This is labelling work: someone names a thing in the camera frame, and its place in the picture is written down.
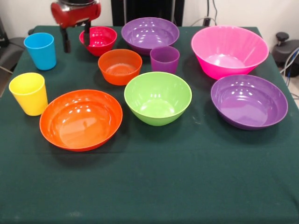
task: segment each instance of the white wall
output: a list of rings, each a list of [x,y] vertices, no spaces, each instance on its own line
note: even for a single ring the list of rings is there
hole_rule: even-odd
[[[55,25],[50,4],[54,0],[0,0],[0,16],[9,37],[26,36],[36,25]],[[210,16],[214,15],[210,0]],[[110,0],[101,0],[102,12],[93,25],[112,26]],[[275,34],[285,31],[299,39],[299,0],[215,0],[218,24],[257,26],[272,47]],[[183,26],[206,15],[206,0],[185,0]]]
[[[27,36],[37,25],[56,25],[50,5],[55,0],[0,0],[0,16],[9,38]],[[112,26],[111,1],[102,0],[102,11],[92,25]]]
[[[271,49],[279,31],[287,32],[290,39],[299,39],[299,0],[215,0],[215,4],[218,25],[258,27]],[[210,0],[210,16],[214,15]],[[190,26],[204,16],[206,0],[185,0],[183,26]]]

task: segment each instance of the bowl rim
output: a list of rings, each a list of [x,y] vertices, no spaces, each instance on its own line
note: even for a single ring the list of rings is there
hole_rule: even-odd
[[[102,71],[102,68],[100,67],[100,59],[102,58],[103,55],[105,55],[105,54],[110,54],[110,53],[113,52],[113,51],[120,51],[120,50],[121,50],[121,51],[128,51],[128,52],[130,52],[130,53],[133,53],[133,54],[137,55],[137,57],[138,57],[138,59],[139,59],[139,61],[140,61],[140,65],[139,65],[139,67],[138,67],[137,69],[135,69],[134,71],[132,71],[132,72],[130,72],[130,73],[128,73],[128,74],[126,74],[126,75],[124,75],[124,76],[122,76],[122,77],[130,76],[130,75],[134,74],[135,72],[137,72],[138,70],[141,69],[141,67],[142,67],[142,63],[143,63],[141,56],[140,56],[139,54],[137,54],[135,51],[133,51],[133,50],[129,50],[129,49],[113,49],[113,50],[110,50],[110,51],[105,52],[105,53],[102,54],[102,55],[99,57],[99,59],[98,59],[98,67],[99,67],[99,69]],[[117,77],[117,75],[113,75],[113,74],[111,74],[111,73],[109,73],[109,72],[106,72],[106,73],[109,74],[110,76],[115,76],[115,77]]]
[[[261,125],[261,126],[255,126],[255,125],[246,125],[246,124],[240,123],[240,122],[238,122],[238,121],[236,121],[236,120],[234,120],[234,119],[231,119],[230,117],[226,116],[225,114],[223,114],[223,113],[221,112],[220,108],[217,106],[217,104],[216,104],[216,102],[215,102],[215,100],[214,100],[214,97],[212,96],[212,93],[213,93],[213,91],[214,91],[214,88],[215,88],[215,86],[216,86],[216,83],[218,83],[218,82],[222,82],[224,79],[229,78],[229,77],[232,77],[232,76],[239,76],[239,77],[245,77],[245,76],[248,77],[248,76],[249,76],[249,77],[252,77],[252,78],[254,78],[254,79],[262,80],[262,81],[264,81],[264,82],[269,83],[272,87],[274,87],[275,89],[277,89],[277,90],[280,92],[280,94],[283,96],[283,99],[284,99],[284,101],[285,101],[285,103],[286,103],[286,110],[285,110],[284,115],[283,115],[280,119],[278,119],[277,121],[272,122],[272,123],[270,123],[270,124],[267,124],[267,125]],[[285,94],[280,90],[280,88],[278,88],[275,84],[273,84],[272,82],[268,81],[267,79],[264,79],[264,78],[261,78],[261,77],[258,77],[258,76],[254,76],[254,75],[249,75],[249,74],[230,75],[230,76],[225,76],[225,77],[222,77],[222,78],[218,79],[218,80],[213,84],[213,86],[212,86],[212,88],[211,88],[210,96],[211,96],[211,99],[212,99],[212,102],[213,102],[214,106],[216,107],[216,109],[218,110],[219,113],[221,113],[223,116],[225,116],[226,118],[230,119],[231,121],[235,122],[236,124],[239,124],[239,125],[242,125],[242,126],[245,126],[245,127],[264,128],[264,127],[269,127],[269,126],[275,125],[275,124],[279,123],[280,121],[282,121],[282,120],[286,117],[286,115],[288,114],[288,110],[289,110],[289,104],[288,104],[287,98],[285,97]]]
[[[248,66],[238,67],[238,68],[236,68],[236,67],[228,67],[228,66],[221,66],[221,65],[215,65],[215,64],[213,64],[213,63],[210,63],[210,62],[207,61],[206,59],[200,57],[200,56],[195,52],[194,47],[193,47],[194,42],[195,42],[195,36],[196,36],[198,33],[203,32],[203,30],[206,30],[206,29],[219,29],[219,28],[221,28],[221,27],[240,29],[240,30],[243,30],[243,31],[245,31],[245,32],[247,32],[247,33],[251,33],[252,35],[255,35],[255,36],[259,37],[260,40],[265,44],[265,46],[266,46],[266,48],[267,48],[267,52],[268,52],[268,54],[265,55],[265,57],[263,58],[263,60],[261,60],[261,61],[258,62],[258,63],[252,64],[252,65],[248,65]],[[256,66],[258,66],[259,64],[263,63],[263,62],[268,58],[268,56],[269,56],[269,54],[270,54],[270,52],[269,52],[269,46],[268,46],[267,42],[266,42],[260,35],[258,35],[258,34],[256,34],[256,33],[252,32],[252,31],[250,31],[250,30],[248,30],[248,29],[245,29],[245,28],[242,28],[242,27],[238,27],[238,26],[230,26],[230,25],[217,25],[217,26],[212,26],[212,27],[203,28],[203,29],[197,31],[197,32],[193,35],[193,37],[192,37],[192,39],[191,39],[191,48],[192,48],[192,51],[195,53],[195,55],[196,55],[197,57],[199,57],[201,60],[203,60],[204,62],[206,62],[206,63],[208,63],[208,64],[211,64],[211,65],[215,65],[215,66],[220,67],[220,68],[224,68],[224,69],[248,69],[248,68],[256,67]]]
[[[167,116],[167,117],[165,117],[165,116],[164,116],[164,117],[147,116],[147,115],[144,115],[144,114],[138,112],[137,110],[133,109],[133,108],[130,106],[130,104],[129,104],[128,101],[127,101],[127,97],[126,97],[126,92],[127,92],[127,88],[128,88],[128,86],[130,86],[130,85],[132,84],[133,80],[138,79],[138,78],[142,78],[143,76],[151,75],[151,74],[153,74],[153,73],[159,73],[159,74],[164,73],[165,75],[173,76],[173,77],[177,78],[178,80],[180,80],[182,83],[185,84],[185,86],[186,86],[187,89],[189,90],[190,97],[189,97],[189,100],[188,100],[186,106],[185,106],[183,109],[181,109],[179,112],[176,112],[176,113],[172,114],[171,116]],[[184,112],[184,111],[188,108],[188,106],[190,105],[190,103],[191,103],[191,101],[192,101],[192,90],[191,90],[191,87],[189,86],[189,84],[188,84],[185,80],[183,80],[181,77],[179,77],[179,76],[177,76],[177,75],[174,75],[174,74],[171,74],[171,73],[168,73],[168,72],[163,72],[163,71],[150,71],[150,72],[146,72],[146,73],[140,74],[140,75],[136,76],[135,78],[131,79],[131,81],[130,81],[130,82],[126,85],[126,87],[125,87],[125,90],[124,90],[124,98],[125,98],[125,101],[126,101],[126,104],[128,105],[128,107],[129,107],[132,111],[134,111],[135,113],[140,114],[140,115],[142,115],[142,116],[145,116],[145,117],[147,117],[147,118],[165,119],[165,118],[172,118],[172,117],[175,117],[175,116],[179,115],[180,113]]]
[[[89,92],[100,92],[101,94],[104,94],[104,95],[109,95],[112,99],[115,100],[115,102],[117,103],[117,107],[120,109],[120,113],[121,113],[121,120],[119,122],[119,124],[116,126],[116,129],[110,134],[108,135],[105,140],[101,141],[101,142],[98,142],[97,144],[94,144],[94,145],[90,145],[90,146],[87,146],[87,147],[68,147],[66,145],[60,145],[60,144],[57,144],[53,141],[51,141],[48,137],[46,137],[45,133],[43,132],[43,129],[42,129],[42,122],[43,122],[43,115],[45,113],[45,111],[49,108],[50,105],[56,103],[61,97],[65,96],[65,95],[68,95],[68,94],[73,94],[73,93],[78,93],[78,92],[82,92],[82,91],[89,91]],[[59,148],[63,148],[63,149],[66,149],[66,150],[69,150],[69,151],[73,151],[73,152],[84,152],[84,151],[89,151],[91,149],[93,149],[94,147],[97,147],[97,146],[101,146],[101,144],[105,143],[106,141],[108,141],[116,132],[117,130],[119,129],[119,127],[121,126],[121,123],[122,123],[122,119],[123,119],[123,111],[122,111],[122,107],[120,105],[120,103],[118,102],[118,100],[113,97],[112,95],[106,93],[106,92],[103,92],[103,91],[99,91],[99,90],[91,90],[91,89],[83,89],[83,90],[75,90],[75,91],[71,91],[71,92],[67,92],[65,94],[62,94],[60,96],[58,96],[57,98],[55,98],[54,100],[51,101],[51,103],[48,104],[48,106],[46,107],[46,109],[44,110],[44,112],[41,114],[41,117],[39,119],[39,128],[40,128],[40,132],[42,133],[43,137],[51,144],[53,144],[54,146],[56,147],[59,147]]]
[[[102,46],[90,46],[90,44],[87,46],[87,47],[92,47],[92,48],[102,48],[102,47],[106,47],[106,46],[109,46],[110,44],[114,43],[117,39],[117,32],[112,29],[111,27],[105,27],[105,26],[94,26],[94,27],[90,27],[90,29],[94,29],[94,28],[104,28],[104,29],[109,29],[109,30],[112,30],[113,33],[115,34],[115,38],[109,42],[108,44],[105,44],[105,45],[102,45]],[[84,30],[79,34],[79,41],[81,42],[81,44],[83,44],[83,42],[81,41],[80,39],[80,36],[83,35],[84,33]]]
[[[173,45],[173,44],[178,40],[178,38],[179,38],[179,29],[178,29],[178,27],[177,27],[174,23],[170,22],[169,20],[162,19],[162,18],[159,18],[159,17],[142,17],[142,18],[137,18],[137,19],[131,20],[130,22],[127,22],[127,23],[121,28],[121,36],[122,36],[122,38],[125,40],[125,42],[127,42],[128,44],[130,44],[130,45],[132,45],[132,46],[134,46],[134,47],[140,48],[140,49],[146,49],[146,50],[153,49],[153,48],[144,48],[144,47],[140,47],[140,46],[136,46],[136,45],[132,44],[131,42],[129,42],[129,41],[127,40],[127,38],[124,36],[124,33],[123,33],[123,32],[124,32],[124,28],[126,27],[126,25],[128,25],[128,24],[130,24],[130,23],[133,23],[133,22],[135,22],[135,21],[138,21],[138,20],[144,20],[144,19],[157,19],[157,20],[163,20],[163,21],[166,21],[167,23],[172,24],[173,27],[175,27],[175,29],[178,31],[178,36],[175,38],[175,40],[174,40],[173,42],[171,42],[170,44],[167,44],[167,45],[165,45],[165,46],[171,46],[171,45]]]

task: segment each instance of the dark green cloth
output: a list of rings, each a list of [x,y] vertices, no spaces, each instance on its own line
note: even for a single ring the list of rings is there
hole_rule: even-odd
[[[128,48],[121,28],[114,29],[114,48]],[[68,152],[42,137],[39,117],[25,115],[6,89],[0,100],[0,223],[299,223],[299,111],[272,56],[251,74],[277,85],[289,112],[263,130],[237,129],[218,115],[210,99],[214,80],[192,52],[199,29],[179,28],[174,45],[181,54],[177,75],[191,86],[192,102],[175,122],[153,127],[129,110],[124,87],[104,80],[98,59],[78,40],[81,27],[68,29],[72,51],[66,54],[59,28],[38,26],[35,32],[55,37],[57,65],[39,71],[24,52],[13,76],[41,73],[49,101],[79,89],[108,92],[121,103],[123,122],[100,148]],[[150,71],[149,57],[142,59],[141,73]]]

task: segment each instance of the blue cup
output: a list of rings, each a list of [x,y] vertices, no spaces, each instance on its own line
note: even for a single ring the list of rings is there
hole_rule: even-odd
[[[24,45],[39,70],[49,70],[56,65],[54,37],[47,33],[32,34]]]

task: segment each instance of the yellow cup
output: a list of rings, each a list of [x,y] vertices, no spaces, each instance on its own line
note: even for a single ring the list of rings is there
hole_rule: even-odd
[[[9,83],[9,90],[29,116],[41,115],[48,105],[45,79],[38,73],[18,75]]]

